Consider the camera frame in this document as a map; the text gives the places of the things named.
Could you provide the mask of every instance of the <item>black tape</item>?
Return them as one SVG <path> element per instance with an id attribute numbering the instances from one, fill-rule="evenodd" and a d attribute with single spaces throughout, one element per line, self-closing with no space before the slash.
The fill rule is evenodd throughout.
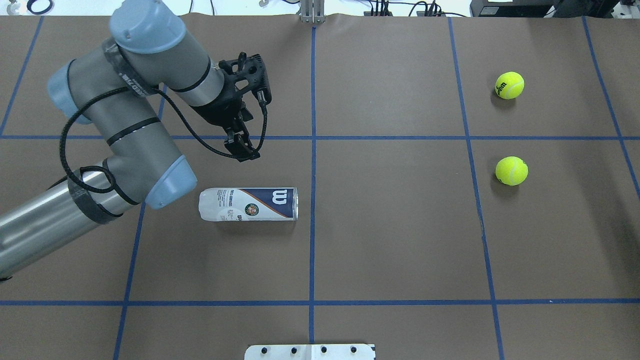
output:
<path id="1" fill-rule="evenodd" d="M 81 179 L 82 173 L 76 170 L 74 174 Z M 78 186 L 78 184 L 74 183 L 70 179 L 67 180 L 67 187 L 69 189 L 69 194 L 71 198 L 74 200 L 76 206 L 83 214 L 88 217 L 91 221 L 96 222 L 100 225 L 106 225 L 115 219 L 122 216 L 122 214 L 115 215 L 109 212 L 104 206 L 96 203 L 88 191 Z"/>
<path id="2" fill-rule="evenodd" d="M 195 88 L 197 88 L 198 86 L 200 86 L 200 84 L 202 84 L 202 82 L 207 78 L 207 76 L 209 75 L 209 72 L 211 71 L 211 59 L 209 58 L 209 62 L 207 64 L 207 70 L 205 70 L 204 74 L 200 77 L 200 79 L 198 79 L 198 81 L 196 81 L 195 83 L 193 83 L 191 86 L 187 86 L 186 88 L 181 88 L 181 89 L 174 89 L 172 88 L 171 90 L 175 91 L 175 92 L 187 92 L 190 90 L 193 90 Z"/>
<path id="3" fill-rule="evenodd" d="M 120 51 L 120 47 L 116 43 L 114 38 L 108 38 L 102 42 L 102 51 L 104 57 L 113 66 L 113 70 L 122 78 L 127 84 L 129 89 L 133 91 L 138 97 L 146 97 L 155 94 L 153 87 L 150 86 L 143 78 L 138 74 L 136 69 L 125 59 Z"/>
<path id="4" fill-rule="evenodd" d="M 156 122 L 160 122 L 160 119 L 157 118 L 157 117 L 150 117 L 147 120 L 139 121 L 139 122 L 137 122 L 137 123 L 125 128 L 125 129 L 122 129 L 117 134 L 115 134 L 112 137 L 108 138 L 107 139 L 107 145 L 111 146 L 111 145 L 113 145 L 113 143 L 115 143 L 116 141 L 122 139 L 123 137 L 133 133 L 135 130 L 140 130 L 145 126 L 151 125 L 151 124 L 155 124 Z"/>

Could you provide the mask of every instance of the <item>table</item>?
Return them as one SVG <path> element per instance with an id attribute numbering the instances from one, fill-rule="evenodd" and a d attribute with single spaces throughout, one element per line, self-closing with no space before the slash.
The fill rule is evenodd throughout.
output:
<path id="1" fill-rule="evenodd" d="M 375 343 L 380 359 L 640 356 L 640 70 L 618 71 L 640 40 L 615 36 L 637 20 L 183 19 L 214 59 L 265 59 L 261 159 L 208 153 L 151 98 L 196 190 L 2 284 L 1 358 L 242 359 L 310 342 Z M 63 174 L 46 81 L 107 23 L 0 19 L 0 213 Z M 507 70 L 526 81 L 514 101 L 493 95 Z M 74 167 L 109 156 L 91 126 L 68 147 Z M 529 164 L 517 187 L 493 176 L 509 155 Z M 224 186 L 295 186 L 300 219 L 204 222 L 198 194 Z"/>

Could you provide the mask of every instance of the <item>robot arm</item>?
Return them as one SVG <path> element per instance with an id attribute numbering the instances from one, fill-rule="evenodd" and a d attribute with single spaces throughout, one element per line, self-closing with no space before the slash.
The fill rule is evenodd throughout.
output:
<path id="1" fill-rule="evenodd" d="M 266 116 L 271 93 L 259 55 L 241 53 L 215 66 L 160 0 L 125 0 L 109 30 L 112 38 L 62 67 L 47 88 L 67 117 L 101 94 L 113 94 L 76 120 L 94 124 L 113 155 L 71 174 L 67 169 L 66 180 L 0 217 L 0 281 L 143 201 L 159 209 L 195 188 L 189 163 L 145 99 L 160 83 L 225 130 L 228 157 L 260 156 L 244 126 L 252 116 L 242 101 L 251 91 Z M 249 85 L 238 89 L 242 80 Z"/>

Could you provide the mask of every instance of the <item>wire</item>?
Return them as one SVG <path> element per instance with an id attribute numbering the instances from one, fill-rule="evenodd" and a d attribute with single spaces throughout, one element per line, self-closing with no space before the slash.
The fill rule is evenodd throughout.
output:
<path id="1" fill-rule="evenodd" d="M 427 13 L 427 9 L 428 9 L 428 4 L 426 1 L 418 1 L 417 3 L 413 4 L 413 7 L 411 8 L 411 11 L 409 11 L 409 15 L 411 16 L 411 14 L 413 14 L 413 9 L 415 9 L 416 6 L 420 5 L 420 4 L 424 4 L 424 13 Z"/>
<path id="2" fill-rule="evenodd" d="M 209 0 L 209 3 L 211 4 L 211 15 L 215 15 L 216 14 L 216 10 L 213 8 L 213 0 Z M 192 11 L 193 11 L 193 0 L 191 0 L 191 5 L 189 6 L 189 12 L 188 13 L 191 13 Z"/>
<path id="3" fill-rule="evenodd" d="M 107 177 L 107 180 L 109 181 L 109 187 L 105 189 L 100 189 L 100 188 L 95 188 L 91 185 L 87 185 L 86 183 L 84 183 L 84 181 L 80 180 L 73 173 L 73 171 L 71 171 L 71 168 L 69 167 L 69 163 L 67 162 L 67 135 L 69 134 L 71 125 L 73 125 L 76 122 L 76 120 L 80 117 L 80 115 L 82 115 L 82 113 L 84 113 L 91 105 L 95 104 L 100 100 L 106 99 L 109 96 L 128 91 L 128 89 L 129 88 L 127 88 L 126 86 L 123 86 L 122 88 L 117 88 L 111 91 L 107 91 L 89 100 L 82 108 L 79 108 L 78 111 L 76 111 L 76 113 L 69 118 L 69 120 L 65 124 L 65 127 L 62 129 L 62 134 L 60 134 L 60 163 L 62 164 L 62 169 L 65 171 L 65 174 L 67 175 L 67 177 L 71 179 L 71 181 L 73 181 L 76 185 L 80 186 L 86 191 L 94 192 L 94 193 L 108 193 L 115 188 L 116 179 L 113 176 L 113 173 L 111 173 L 111 171 L 109 171 L 109 169 L 107 168 L 99 167 L 99 166 L 81 167 L 80 177 L 82 177 L 82 173 L 85 170 L 92 170 L 92 171 L 98 171 L 98 172 L 104 173 L 104 175 Z"/>
<path id="4" fill-rule="evenodd" d="M 231 155 L 231 154 L 227 154 L 226 152 L 221 152 L 219 150 L 214 149 L 213 147 L 211 147 L 209 144 L 207 144 L 204 140 L 202 140 L 202 138 L 200 138 L 198 136 L 198 134 L 196 134 L 196 132 L 193 130 L 193 128 L 191 128 L 191 126 L 189 125 L 189 122 L 187 121 L 187 119 L 184 117 L 184 115 L 182 114 L 182 112 L 180 111 L 180 109 L 178 109 L 178 106 L 175 104 L 175 102 L 173 102 L 173 100 L 171 100 L 171 98 L 169 97 L 169 95 L 167 95 L 166 93 L 164 93 L 162 90 L 160 89 L 154 89 L 154 91 L 157 94 L 160 94 L 160 96 L 164 97 L 164 99 L 169 103 L 169 105 L 171 105 L 171 107 L 173 108 L 173 110 L 175 111 L 176 114 L 178 114 L 178 117 L 180 117 L 180 120 L 182 121 L 182 123 L 184 124 L 184 126 L 187 128 L 187 130 L 191 133 L 191 135 L 193 136 L 193 138 L 195 138 L 196 140 L 198 140 L 199 143 L 202 144 L 202 146 L 204 146 L 205 148 L 207 148 L 207 150 L 214 152 L 220 156 L 224 156 L 226 158 L 231 158 L 231 159 L 248 159 L 251 155 L 249 156 L 241 156 L 241 155 Z M 264 117 L 264 121 L 262 123 L 262 134 L 260 135 L 260 143 L 258 144 L 258 147 L 255 148 L 255 150 L 252 152 L 255 153 L 257 151 L 259 151 L 262 148 L 262 144 L 264 143 L 264 137 L 266 136 L 267 133 L 267 108 L 264 104 L 260 105 L 260 108 L 262 109 L 262 116 Z"/>
<path id="5" fill-rule="evenodd" d="M 107 180 L 109 181 L 109 186 L 107 188 L 104 188 L 104 189 L 96 188 L 94 186 L 86 184 L 84 181 L 82 181 L 80 178 L 78 178 L 73 173 L 73 171 L 71 171 L 71 167 L 69 166 L 69 163 L 67 161 L 67 137 L 68 137 L 68 134 L 69 134 L 69 130 L 71 129 L 71 126 L 76 122 L 76 120 L 80 117 L 80 115 L 82 115 L 89 107 L 91 107 L 91 105 L 95 104 L 96 102 L 98 102 L 100 100 L 106 99 L 106 98 L 108 98 L 110 96 L 113 96 L 113 95 L 116 95 L 116 94 L 120 94 L 122 92 L 126 92 L 126 91 L 128 91 L 128 89 L 129 89 L 128 87 L 123 86 L 122 88 L 117 88 L 117 89 L 114 89 L 114 90 L 110 90 L 110 91 L 107 91 L 107 92 L 105 92 L 103 94 L 100 94 L 100 95 L 94 97 L 93 99 L 89 100 L 85 105 L 83 105 L 81 108 L 79 108 L 78 111 L 76 111 L 76 113 L 73 114 L 67 120 L 67 123 L 65 124 L 64 128 L 62 129 L 62 134 L 60 134 L 60 148 L 59 148 L 59 150 L 60 150 L 60 163 L 62 164 L 62 169 L 65 171 L 66 176 L 63 177 L 62 179 L 60 179 L 59 181 L 57 181 L 50 188 L 62 183 L 66 179 L 70 179 L 76 185 L 80 186 L 82 189 L 85 189 L 86 191 L 89 191 L 89 192 L 108 193 L 108 192 L 111 192 L 111 191 L 113 191 L 115 189 L 115 186 L 116 186 L 115 176 L 113 175 L 113 173 L 109 169 L 107 169 L 105 167 L 92 165 L 92 166 L 88 166 L 88 167 L 79 168 L 80 177 L 82 177 L 82 174 L 84 172 L 86 172 L 86 171 L 102 172 L 106 176 Z M 189 122 L 184 117 L 184 115 L 182 114 L 180 109 L 178 109 L 178 106 L 175 104 L 175 102 L 173 100 L 171 100 L 169 95 L 167 95 L 165 92 L 163 92 L 162 90 L 160 90 L 158 88 L 154 88 L 154 91 L 157 94 L 160 94 L 160 96 L 164 97 L 164 99 L 169 103 L 169 105 L 171 105 L 171 107 L 176 112 L 176 114 L 178 114 L 178 117 L 180 117 L 180 120 L 185 125 L 187 130 L 191 133 L 191 135 L 193 135 L 193 137 L 196 140 L 198 140 L 198 142 L 200 142 L 208 150 L 210 150 L 210 151 L 212 151 L 212 152 L 214 152 L 214 153 L 216 153 L 218 155 L 224 156 L 226 158 L 232 158 L 232 159 L 237 159 L 237 160 L 245 160 L 245 159 L 249 159 L 253 154 L 259 152 L 260 149 L 262 148 L 262 144 L 264 144 L 264 138 L 265 138 L 266 133 L 267 133 L 267 106 L 266 106 L 266 103 L 264 103 L 264 102 L 260 103 L 260 109 L 262 110 L 262 116 L 263 116 L 264 121 L 262 123 L 262 133 L 260 134 L 260 142 L 258 143 L 258 146 L 248 156 L 232 155 L 232 154 L 227 154 L 225 152 L 221 152 L 219 150 L 216 150 L 213 147 L 209 146 L 209 144 L 205 143 L 204 140 L 202 140 L 202 138 L 200 138 L 200 136 L 198 136 L 198 134 L 196 134 L 196 132 L 193 130 L 193 128 L 189 125 Z"/>

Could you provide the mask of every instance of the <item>metal bracket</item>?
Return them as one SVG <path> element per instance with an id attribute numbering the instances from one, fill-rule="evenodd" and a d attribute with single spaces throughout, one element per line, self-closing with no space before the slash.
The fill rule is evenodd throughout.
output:
<path id="1" fill-rule="evenodd" d="M 244 360 L 376 360 L 373 344 L 253 345 Z"/>
<path id="2" fill-rule="evenodd" d="M 300 0 L 300 20 L 306 23 L 324 22 L 324 0 Z"/>

